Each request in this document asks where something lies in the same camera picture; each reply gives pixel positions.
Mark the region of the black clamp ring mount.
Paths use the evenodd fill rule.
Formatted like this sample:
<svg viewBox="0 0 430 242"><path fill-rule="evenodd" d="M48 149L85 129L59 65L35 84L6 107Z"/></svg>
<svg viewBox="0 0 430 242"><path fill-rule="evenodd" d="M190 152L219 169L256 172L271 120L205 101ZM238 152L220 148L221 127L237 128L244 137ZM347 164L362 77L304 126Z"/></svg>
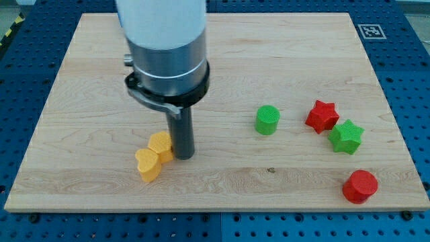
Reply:
<svg viewBox="0 0 430 242"><path fill-rule="evenodd" d="M174 119L181 119L184 109L198 103L208 92L210 86L210 66L206 61L206 70L200 83L191 91L181 95L166 96L155 94L144 88L134 73L124 80L129 96L143 106L158 112L164 112Z"/></svg>

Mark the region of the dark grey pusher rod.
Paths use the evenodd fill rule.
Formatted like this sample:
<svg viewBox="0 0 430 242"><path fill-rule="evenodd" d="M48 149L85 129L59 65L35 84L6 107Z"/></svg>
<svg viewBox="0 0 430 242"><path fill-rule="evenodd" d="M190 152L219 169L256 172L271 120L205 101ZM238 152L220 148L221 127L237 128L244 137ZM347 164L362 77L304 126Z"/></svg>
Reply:
<svg viewBox="0 0 430 242"><path fill-rule="evenodd" d="M180 119L170 114L166 117L174 156L181 160L190 159L195 153L192 109L182 109Z"/></svg>

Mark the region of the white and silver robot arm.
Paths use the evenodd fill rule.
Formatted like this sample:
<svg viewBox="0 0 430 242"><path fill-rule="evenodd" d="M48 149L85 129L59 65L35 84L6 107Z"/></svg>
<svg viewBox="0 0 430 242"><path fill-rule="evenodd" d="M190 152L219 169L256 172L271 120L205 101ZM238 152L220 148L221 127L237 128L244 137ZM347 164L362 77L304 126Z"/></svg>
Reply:
<svg viewBox="0 0 430 242"><path fill-rule="evenodd" d="M166 115L176 158L195 153L191 107L208 92L204 0L116 0L130 52L128 94Z"/></svg>

